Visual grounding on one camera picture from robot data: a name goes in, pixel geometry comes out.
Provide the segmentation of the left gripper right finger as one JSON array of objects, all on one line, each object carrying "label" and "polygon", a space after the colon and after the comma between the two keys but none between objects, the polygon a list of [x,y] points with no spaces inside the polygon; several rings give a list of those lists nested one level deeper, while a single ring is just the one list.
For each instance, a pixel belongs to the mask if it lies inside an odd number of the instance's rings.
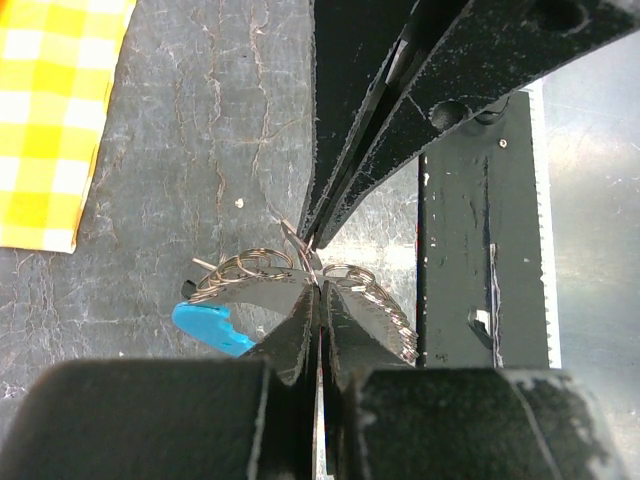
[{"label": "left gripper right finger", "polygon": [[594,396],[551,369],[414,368],[325,283],[324,402],[337,479],[624,479]]}]

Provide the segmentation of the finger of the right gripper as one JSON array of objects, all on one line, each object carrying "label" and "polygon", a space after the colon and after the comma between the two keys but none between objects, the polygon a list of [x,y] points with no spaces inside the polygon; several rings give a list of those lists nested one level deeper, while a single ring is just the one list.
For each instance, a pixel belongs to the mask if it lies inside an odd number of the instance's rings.
[{"label": "finger of the right gripper", "polygon": [[445,30],[463,1],[315,1],[313,3],[314,154],[298,235],[312,238],[351,166],[404,30],[433,19]]},{"label": "finger of the right gripper", "polygon": [[639,28],[635,1],[463,1],[447,29],[402,34],[386,89],[313,244],[325,248],[369,192],[512,92]]}]

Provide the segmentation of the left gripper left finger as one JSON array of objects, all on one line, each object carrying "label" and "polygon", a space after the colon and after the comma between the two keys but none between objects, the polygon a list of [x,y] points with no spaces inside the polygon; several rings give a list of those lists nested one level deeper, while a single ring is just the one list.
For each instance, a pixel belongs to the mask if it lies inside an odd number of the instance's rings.
[{"label": "left gripper left finger", "polygon": [[46,371],[5,479],[310,479],[320,293],[237,359],[75,360]]}]

